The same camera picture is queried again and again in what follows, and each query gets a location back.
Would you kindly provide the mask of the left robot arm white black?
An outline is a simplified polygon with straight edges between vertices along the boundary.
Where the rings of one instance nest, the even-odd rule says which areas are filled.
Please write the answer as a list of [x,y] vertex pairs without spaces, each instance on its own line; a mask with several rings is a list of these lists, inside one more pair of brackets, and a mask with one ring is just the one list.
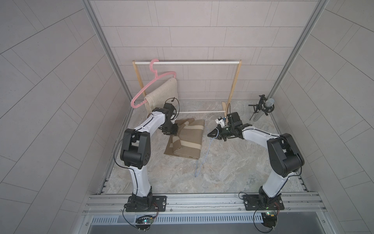
[[151,158],[151,136],[156,130],[168,136],[176,135],[178,125],[173,123],[178,112],[171,103],[155,108],[150,116],[135,129],[127,129],[121,140],[122,168],[129,170],[133,184],[126,209],[147,210],[153,206],[152,187],[148,179],[147,164]]

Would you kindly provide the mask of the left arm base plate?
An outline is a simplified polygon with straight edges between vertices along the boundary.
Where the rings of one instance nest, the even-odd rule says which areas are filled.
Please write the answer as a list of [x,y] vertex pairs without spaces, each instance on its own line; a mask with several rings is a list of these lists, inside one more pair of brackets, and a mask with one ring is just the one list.
[[138,197],[132,195],[125,204],[126,212],[164,212],[167,196]]

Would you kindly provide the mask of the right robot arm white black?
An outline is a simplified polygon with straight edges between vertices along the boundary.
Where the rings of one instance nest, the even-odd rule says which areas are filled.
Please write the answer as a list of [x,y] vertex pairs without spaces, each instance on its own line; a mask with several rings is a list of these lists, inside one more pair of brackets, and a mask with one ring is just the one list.
[[207,136],[218,140],[240,138],[253,141],[268,150],[272,171],[257,195],[244,195],[247,204],[254,204],[255,208],[268,209],[280,204],[280,191],[291,176],[299,176],[297,171],[302,170],[304,158],[300,153],[293,137],[290,134],[271,134],[243,124],[239,114],[233,112],[224,118],[216,120],[217,127]]

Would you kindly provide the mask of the cream beige scarf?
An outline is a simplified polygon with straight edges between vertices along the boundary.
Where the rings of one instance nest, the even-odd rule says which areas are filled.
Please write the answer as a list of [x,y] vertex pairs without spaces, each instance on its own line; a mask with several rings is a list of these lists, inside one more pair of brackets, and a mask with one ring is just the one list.
[[164,103],[169,98],[179,98],[177,92],[177,80],[170,78],[160,87],[145,96],[146,109],[150,114],[155,108],[163,108]]

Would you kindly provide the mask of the pink plastic hanger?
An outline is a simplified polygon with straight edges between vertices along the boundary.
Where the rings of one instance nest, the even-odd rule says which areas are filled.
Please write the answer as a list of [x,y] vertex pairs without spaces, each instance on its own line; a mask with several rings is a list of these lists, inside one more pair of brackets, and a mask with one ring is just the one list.
[[151,80],[147,85],[145,86],[142,86],[142,89],[135,95],[135,97],[131,100],[131,107],[136,109],[136,108],[139,108],[140,106],[142,106],[143,104],[145,104],[147,102],[147,100],[145,99],[143,102],[141,102],[140,104],[137,104],[135,105],[135,101],[139,98],[139,96],[141,94],[145,94],[145,91],[147,88],[149,88],[152,84],[154,84],[156,81],[158,81],[159,79],[165,77],[165,76],[169,76],[169,75],[173,75],[174,78],[176,78],[176,72],[174,71],[169,71],[169,72],[166,72],[164,74],[161,74],[161,75],[158,75],[158,71],[153,69],[153,65],[155,62],[159,62],[158,59],[153,59],[151,60],[150,62],[150,71],[152,73],[154,73],[154,79]]

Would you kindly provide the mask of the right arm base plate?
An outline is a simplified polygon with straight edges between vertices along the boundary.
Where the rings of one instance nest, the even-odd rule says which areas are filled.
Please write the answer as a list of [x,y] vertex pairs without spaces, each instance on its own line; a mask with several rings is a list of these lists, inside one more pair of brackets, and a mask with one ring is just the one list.
[[266,194],[260,195],[243,195],[245,209],[247,211],[255,210],[284,210],[284,203],[280,195],[275,196],[274,198],[269,198]]

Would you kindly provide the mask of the brown plaid scarf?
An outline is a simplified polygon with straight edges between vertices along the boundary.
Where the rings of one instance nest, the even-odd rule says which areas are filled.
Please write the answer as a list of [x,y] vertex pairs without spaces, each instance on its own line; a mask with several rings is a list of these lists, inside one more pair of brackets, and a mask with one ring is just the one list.
[[177,135],[170,136],[165,155],[198,160],[202,149],[205,120],[176,120]]

